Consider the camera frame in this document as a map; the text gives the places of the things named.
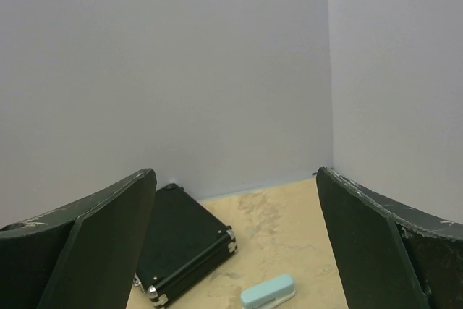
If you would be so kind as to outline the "light blue stapler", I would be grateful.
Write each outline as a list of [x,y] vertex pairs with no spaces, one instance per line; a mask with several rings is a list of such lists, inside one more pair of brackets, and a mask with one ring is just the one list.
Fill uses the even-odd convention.
[[296,294],[294,278],[282,274],[242,291],[242,308],[276,308]]

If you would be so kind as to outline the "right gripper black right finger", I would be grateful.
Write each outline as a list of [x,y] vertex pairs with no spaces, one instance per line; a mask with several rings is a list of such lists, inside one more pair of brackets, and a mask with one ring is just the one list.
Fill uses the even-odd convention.
[[331,168],[319,168],[316,184],[349,308],[462,307],[461,224]]

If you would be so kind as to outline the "black metal-edged briefcase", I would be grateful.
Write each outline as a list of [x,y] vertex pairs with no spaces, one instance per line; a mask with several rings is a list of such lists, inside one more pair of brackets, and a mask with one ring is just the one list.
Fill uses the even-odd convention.
[[168,308],[237,250],[232,227],[171,183],[156,191],[134,285]]

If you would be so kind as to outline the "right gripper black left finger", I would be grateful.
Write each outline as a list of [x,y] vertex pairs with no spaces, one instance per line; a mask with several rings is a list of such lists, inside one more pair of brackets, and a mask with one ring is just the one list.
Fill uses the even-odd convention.
[[141,169],[1,228],[1,307],[125,308],[156,184]]

